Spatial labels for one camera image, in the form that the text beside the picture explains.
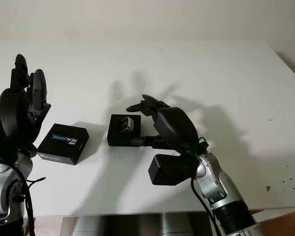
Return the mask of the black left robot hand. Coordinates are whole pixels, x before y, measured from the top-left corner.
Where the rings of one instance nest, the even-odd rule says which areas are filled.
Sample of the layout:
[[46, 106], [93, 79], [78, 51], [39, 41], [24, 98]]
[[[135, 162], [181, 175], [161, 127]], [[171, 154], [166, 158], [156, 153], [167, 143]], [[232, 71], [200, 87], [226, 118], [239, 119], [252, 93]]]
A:
[[33, 143], [50, 108], [44, 72], [29, 73], [25, 57], [18, 54], [10, 87], [0, 96], [0, 120], [15, 148], [36, 152]]

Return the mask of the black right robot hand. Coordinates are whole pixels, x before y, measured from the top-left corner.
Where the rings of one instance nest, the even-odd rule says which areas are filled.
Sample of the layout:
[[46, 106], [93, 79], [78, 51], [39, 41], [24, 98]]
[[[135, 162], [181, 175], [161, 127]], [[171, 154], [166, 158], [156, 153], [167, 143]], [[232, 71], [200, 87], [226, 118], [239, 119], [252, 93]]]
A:
[[138, 104], [129, 106], [126, 111], [150, 116], [158, 135], [132, 138], [132, 146], [172, 149], [185, 153], [198, 145], [197, 130], [182, 109], [171, 107], [147, 94], [142, 97]]

